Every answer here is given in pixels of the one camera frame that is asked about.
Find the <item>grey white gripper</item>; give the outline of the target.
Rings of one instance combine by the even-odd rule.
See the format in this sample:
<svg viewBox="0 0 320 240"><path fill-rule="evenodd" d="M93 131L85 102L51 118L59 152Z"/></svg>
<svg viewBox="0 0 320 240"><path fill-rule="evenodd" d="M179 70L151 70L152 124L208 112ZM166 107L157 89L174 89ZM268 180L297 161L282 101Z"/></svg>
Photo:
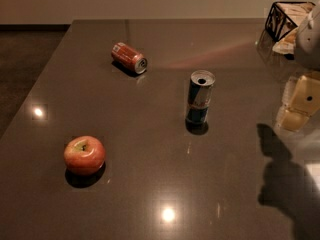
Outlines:
<svg viewBox="0 0 320 240"><path fill-rule="evenodd" d="M297 29L295 60L303 67L320 70L320 3ZM320 72L291 76L286 82L276 125L297 132L320 110Z"/></svg>

